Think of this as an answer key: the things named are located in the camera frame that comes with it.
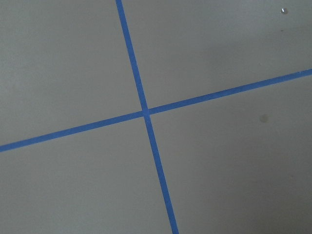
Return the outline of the long blue tape strip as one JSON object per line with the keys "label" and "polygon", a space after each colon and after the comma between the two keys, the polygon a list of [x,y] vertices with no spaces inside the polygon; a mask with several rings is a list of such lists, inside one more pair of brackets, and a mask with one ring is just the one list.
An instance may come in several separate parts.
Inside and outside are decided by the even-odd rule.
{"label": "long blue tape strip", "polygon": [[123,36],[124,36],[129,60],[130,60],[131,69],[132,69],[135,84],[136,84],[136,90],[137,90],[139,102],[141,105],[141,111],[142,111],[142,115],[144,118],[146,130],[147,130],[147,134],[148,134],[148,138],[149,138],[149,143],[150,143],[153,158],[154,158],[157,176],[158,176],[158,180],[160,183],[161,192],[162,192],[166,212],[168,215],[168,220],[170,223],[172,233],[177,234],[177,233],[179,233],[178,225],[176,222],[175,213],[174,213],[174,209],[172,206],[170,193],[169,193],[167,182],[166,182],[165,173],[163,171],[161,157],[159,154],[158,145],[157,145],[156,137],[154,134],[154,129],[153,129],[150,113],[149,113],[149,108],[147,105],[146,96],[144,93],[142,80],[140,77],[140,72],[139,72],[139,68],[138,68],[138,64],[137,64],[137,60],[136,60],[136,56],[135,56],[135,51],[134,51],[132,40],[131,40],[131,35],[130,35],[130,31],[129,31],[129,27],[128,27],[126,15],[125,15],[123,3],[122,3],[122,1],[117,0],[116,5],[117,5],[119,20],[120,20],[120,24],[121,24],[121,28],[122,28],[122,32],[123,32]]}

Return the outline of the crossing blue tape strip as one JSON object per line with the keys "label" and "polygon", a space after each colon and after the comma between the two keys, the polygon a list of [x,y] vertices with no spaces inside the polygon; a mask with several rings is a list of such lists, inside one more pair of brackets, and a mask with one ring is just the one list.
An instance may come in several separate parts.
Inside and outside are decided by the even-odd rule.
{"label": "crossing blue tape strip", "polygon": [[[242,86],[237,86],[234,88],[214,92],[211,94],[206,94],[206,95],[202,95],[202,96],[198,96],[194,98],[189,98],[186,100],[181,100],[181,101],[157,106],[157,107],[148,109],[148,113],[151,115],[154,115],[154,114],[158,114],[161,112],[166,112],[169,110],[173,110],[173,109],[177,109],[177,108],[181,108],[185,106],[190,106],[193,104],[234,95],[234,94],[246,92],[246,91],[253,90],[253,89],[258,89],[258,88],[275,85],[278,83],[282,83],[282,82],[286,82],[286,81],[290,81],[290,80],[294,80],[298,78],[307,77],[307,76],[310,76],[311,74],[312,74],[311,69],[300,71],[300,72],[295,72],[292,74],[287,74],[287,75],[283,75],[283,76],[279,76],[275,78],[266,79],[263,81],[258,81],[258,82],[254,82],[254,83],[250,83],[250,84],[246,84]],[[0,147],[0,151],[1,152],[10,151],[13,149],[18,149],[18,148],[26,147],[26,146],[33,145],[33,144],[38,144],[41,142],[45,142],[45,141],[49,141],[49,140],[53,140],[53,139],[57,139],[57,138],[61,138],[61,137],[69,136],[69,135],[74,135],[74,134],[81,133],[81,132],[90,131],[96,128],[101,128],[104,126],[109,126],[109,125],[113,125],[113,124],[120,123],[120,122],[125,122],[128,120],[132,120],[132,119],[136,119],[140,117],[143,117],[143,111],[129,113],[129,114],[121,115],[118,117],[104,119],[101,121],[92,122],[92,123],[84,124],[81,126],[65,129],[65,130],[8,143],[5,145],[2,145]]]}

